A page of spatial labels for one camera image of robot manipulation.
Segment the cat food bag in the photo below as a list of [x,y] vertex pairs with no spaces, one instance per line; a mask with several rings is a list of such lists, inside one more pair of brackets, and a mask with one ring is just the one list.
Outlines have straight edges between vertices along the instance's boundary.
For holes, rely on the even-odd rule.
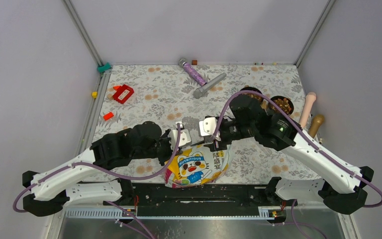
[[169,188],[194,187],[213,183],[223,176],[232,162],[230,146],[210,151],[208,145],[197,145],[174,157],[165,173]]

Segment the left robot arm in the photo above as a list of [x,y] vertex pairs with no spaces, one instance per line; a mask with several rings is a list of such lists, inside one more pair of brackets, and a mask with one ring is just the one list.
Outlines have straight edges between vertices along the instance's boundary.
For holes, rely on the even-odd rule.
[[[162,131],[152,121],[109,133],[68,162],[43,173],[26,171],[25,188],[15,199],[13,210],[44,217],[71,204],[137,203],[132,181],[154,178],[166,170],[166,163],[178,152],[181,125]],[[132,160],[158,159],[162,169],[148,176],[133,177],[115,173]]]

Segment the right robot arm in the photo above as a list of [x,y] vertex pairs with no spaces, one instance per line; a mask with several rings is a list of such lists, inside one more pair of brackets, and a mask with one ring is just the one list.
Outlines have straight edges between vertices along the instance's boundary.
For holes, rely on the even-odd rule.
[[349,215],[366,207],[367,192],[374,172],[340,159],[316,142],[283,111],[266,112],[249,91],[235,93],[226,103],[233,117],[220,115],[211,133],[216,149],[234,141],[253,138],[260,145],[291,156],[318,175],[317,180],[273,177],[265,188],[268,203],[293,200],[322,202],[329,209]]

